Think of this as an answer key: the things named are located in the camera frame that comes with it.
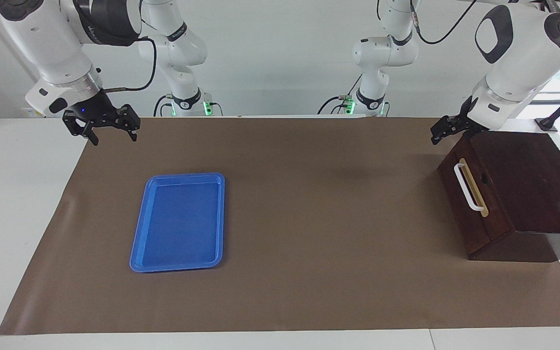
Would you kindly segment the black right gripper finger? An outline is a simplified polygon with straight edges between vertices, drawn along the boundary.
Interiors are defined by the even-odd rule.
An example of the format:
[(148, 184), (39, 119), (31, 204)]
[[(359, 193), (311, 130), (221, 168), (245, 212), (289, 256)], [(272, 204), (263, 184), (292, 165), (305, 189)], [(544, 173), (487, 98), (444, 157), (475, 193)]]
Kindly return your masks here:
[(117, 109), (117, 128), (126, 131), (133, 142), (137, 141), (140, 118), (131, 105), (125, 104)]
[(83, 137), (91, 142), (93, 146), (98, 146), (99, 139), (93, 131), (94, 126), (92, 121), (85, 122), (80, 118), (77, 118), (73, 111), (64, 111), (62, 121), (72, 136)]

